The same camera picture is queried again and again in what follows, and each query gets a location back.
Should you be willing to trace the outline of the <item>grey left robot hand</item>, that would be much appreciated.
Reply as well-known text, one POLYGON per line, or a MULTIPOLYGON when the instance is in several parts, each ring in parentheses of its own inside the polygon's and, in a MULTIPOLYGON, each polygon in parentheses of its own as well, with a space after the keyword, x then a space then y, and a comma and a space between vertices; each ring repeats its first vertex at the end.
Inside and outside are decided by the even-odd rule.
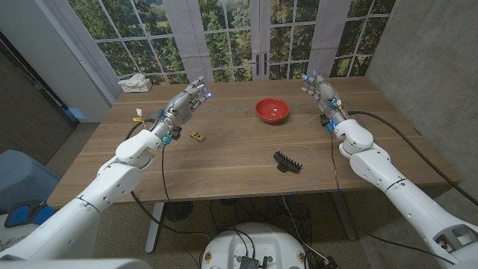
POLYGON ((198 77, 183 91, 175 95, 166 108, 158 112, 158 119, 150 132, 167 145, 180 137, 181 125, 185 124, 192 113, 211 97, 204 85, 204 77, 198 77))

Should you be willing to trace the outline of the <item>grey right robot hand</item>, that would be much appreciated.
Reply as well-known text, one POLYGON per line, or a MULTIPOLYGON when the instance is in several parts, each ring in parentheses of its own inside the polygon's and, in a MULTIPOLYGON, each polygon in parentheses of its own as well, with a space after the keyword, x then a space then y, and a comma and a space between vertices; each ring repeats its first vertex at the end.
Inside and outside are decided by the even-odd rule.
POLYGON ((322 112, 320 124, 329 133, 332 133, 336 126, 348 119, 348 113, 344 109, 338 91, 325 78, 313 72, 312 75, 303 75, 304 87, 302 91, 312 96, 318 108, 322 112))

